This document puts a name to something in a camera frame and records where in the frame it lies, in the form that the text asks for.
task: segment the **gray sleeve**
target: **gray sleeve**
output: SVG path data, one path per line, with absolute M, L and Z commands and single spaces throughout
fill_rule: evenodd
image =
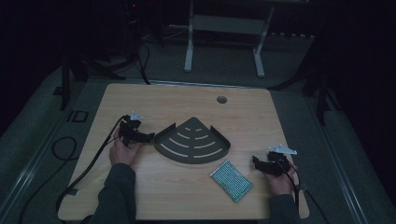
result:
M 127 164 L 114 164 L 99 193 L 99 204 L 90 224 L 135 223 L 134 170 Z
M 300 224 L 300 215 L 291 194 L 277 195 L 269 199 L 271 224 Z

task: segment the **round hole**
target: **round hole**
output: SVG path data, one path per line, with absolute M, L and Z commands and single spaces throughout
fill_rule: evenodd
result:
M 219 96 L 218 97 L 218 102 L 220 104 L 225 104 L 225 103 L 227 103 L 227 98 L 225 98 L 225 96 Z

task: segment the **wire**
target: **wire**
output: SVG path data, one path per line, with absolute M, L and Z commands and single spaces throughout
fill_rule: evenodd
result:
M 301 189 L 301 179 L 300 179 L 300 176 L 299 176 L 297 170 L 296 170 L 294 167 L 291 166 L 291 168 L 296 172 L 296 174 L 297 174 L 297 176 L 298 176 L 298 179 L 299 179 L 299 182 L 300 182 L 300 185 L 299 185 L 299 190 L 300 190 L 300 189 Z M 320 208 L 318 202 L 317 202 L 317 201 L 314 199 L 314 197 L 312 196 L 311 192 L 309 192 L 308 189 L 305 189 L 304 191 L 305 191 L 305 192 L 308 194 L 308 196 L 312 199 L 312 202 L 314 202 L 315 206 L 317 207 L 317 209 L 319 210 L 319 212 L 320 212 L 321 215 L 323 216 L 323 219 L 325 220 L 325 222 L 328 223 L 328 224 L 330 224 L 329 219 L 327 219 L 326 215 L 324 214 L 323 210 Z
M 110 142 L 112 142 L 113 140 L 109 141 L 111 138 L 111 135 L 114 133 L 114 131 L 116 130 L 117 126 L 119 125 L 119 123 L 121 122 L 122 119 L 124 119 L 125 116 L 122 116 L 114 125 L 113 129 L 111 130 L 110 134 L 107 136 L 105 142 L 101 145 L 101 147 L 99 148 L 99 150 L 96 152 L 96 155 L 94 156 L 94 158 L 92 159 L 91 163 L 88 165 L 88 167 L 85 169 L 85 171 L 75 180 L 73 181 L 72 184 L 70 184 L 65 190 L 64 192 L 62 192 L 62 194 L 59 196 L 56 204 L 55 204 L 55 208 L 56 208 L 56 212 L 59 211 L 59 208 L 61 207 L 61 203 L 62 200 L 64 199 L 64 196 L 79 182 L 81 181 L 82 178 L 84 178 L 84 176 L 91 170 L 91 168 L 95 165 L 97 159 L 99 158 L 99 156 L 101 155 L 102 151 L 105 149 L 105 146 L 107 146 Z
M 280 162 L 278 160 L 275 160 L 275 162 L 280 166 L 280 168 L 282 169 L 283 173 L 288 177 L 288 179 L 290 180 L 290 183 L 293 185 L 294 202 L 296 204 L 297 211 L 298 211 L 299 210 L 299 205 L 300 205 L 300 197 L 299 197 L 300 187 L 297 189 L 297 186 L 294 184 L 293 179 L 288 174 L 288 172 L 285 170 L 285 168 L 283 168 L 282 164 L 280 164 Z
M 174 36 L 177 36 L 177 35 L 182 35 L 183 33 L 186 33 L 188 30 L 189 30 L 189 29 L 184 29 L 184 30 L 182 30 L 182 31 L 176 32 L 175 34 L 172 34 L 172 35 L 169 35 L 169 36 L 164 37 L 163 40 L 170 39 L 170 38 L 172 38 L 172 37 L 174 37 Z M 142 37 L 142 40 L 144 40 L 144 41 L 150 41 L 150 42 L 154 41 L 154 40 L 148 39 L 149 36 L 151 36 L 151 34 L 148 34 L 148 35 L 143 36 L 143 37 Z
M 62 141 L 62 140 L 64 140 L 64 139 L 70 139 L 70 140 L 73 141 L 73 144 L 74 144 L 73 150 L 72 150 L 72 152 L 70 153 L 70 155 L 69 155 L 67 158 L 62 158 L 62 157 L 58 156 L 58 154 L 57 154 L 56 151 L 55 151 L 56 145 L 57 145 L 60 141 Z M 30 198 L 27 200 L 27 202 L 25 203 L 25 205 L 23 206 L 23 208 L 22 208 L 22 210 L 21 210 L 21 212 L 20 212 L 20 218 L 19 218 L 19 223 L 20 223 L 20 224 L 23 223 L 23 216 L 24 216 L 24 213 L 25 213 L 25 211 L 26 211 L 27 206 L 28 206 L 29 203 L 33 200 L 33 198 L 37 195 L 37 193 L 38 193 L 40 190 L 42 190 L 42 189 L 44 188 L 44 186 L 47 185 L 47 183 L 50 182 L 50 180 L 51 180 L 55 175 L 57 175 L 57 174 L 66 166 L 66 164 L 67 164 L 69 161 L 74 161 L 74 160 L 77 160 L 77 159 L 78 159 L 78 157 L 72 158 L 73 155 L 74 155 L 75 152 L 76 152 L 76 149 L 77 149 L 77 141 L 76 141 L 76 139 L 74 139 L 73 137 L 70 137 L 70 136 L 66 136 L 66 137 L 60 138 L 60 139 L 58 139 L 57 141 L 55 141 L 55 142 L 52 144 L 52 148 L 51 148 L 52 154 L 53 154 L 58 160 L 64 161 L 64 163 L 63 163 L 63 164 L 62 164 L 62 165 L 61 165 L 61 166 L 60 166 L 60 167 L 59 167 L 59 168 L 58 168 L 58 169 L 46 180 L 46 181 L 44 181 L 44 183 L 41 184 L 41 186 L 40 186 L 40 187 L 30 196 Z
M 139 65 L 140 65 L 140 70 L 139 68 L 136 67 L 137 71 L 140 72 L 143 80 L 146 82 L 146 84 L 151 85 L 151 83 L 149 82 L 147 76 L 146 76 L 146 66 L 148 65 L 148 61 L 149 61 L 149 47 L 147 47 L 145 44 L 140 43 L 143 47 L 146 48 L 146 50 L 148 51 L 148 56 L 146 57 L 145 62 L 142 64 L 142 60 L 140 58 L 140 55 L 137 53 L 137 60 L 139 61 Z

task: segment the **person's left hand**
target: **person's left hand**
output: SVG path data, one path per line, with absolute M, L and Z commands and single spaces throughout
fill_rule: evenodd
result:
M 110 148 L 109 158 L 111 165 L 116 163 L 124 163 L 132 167 L 134 159 L 139 152 L 139 149 L 143 146 L 143 143 L 136 143 L 133 147 L 126 147 L 121 139 L 119 138 L 120 129 L 117 129 L 114 133 L 114 145 Z
M 290 161 L 289 164 L 291 167 L 288 171 L 288 174 L 291 177 L 291 179 L 294 181 L 293 175 L 297 170 L 297 166 L 291 163 Z M 286 175 L 274 176 L 274 175 L 268 175 L 266 173 L 263 174 L 268 179 L 268 182 L 270 184 L 270 189 L 274 195 L 292 194 L 293 184 L 290 182 L 289 178 Z

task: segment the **handheld controller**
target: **handheld controller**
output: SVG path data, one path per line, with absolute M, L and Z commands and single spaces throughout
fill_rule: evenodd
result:
M 140 120 L 133 120 L 130 116 L 125 118 L 120 123 L 120 137 L 123 137 L 122 143 L 128 147 L 131 142 L 150 143 L 154 138 L 155 133 L 140 133 L 137 129 L 142 122 Z
M 254 168 L 269 175 L 280 176 L 290 169 L 290 164 L 286 156 L 282 153 L 270 151 L 267 155 L 268 162 L 260 161 L 253 156 Z

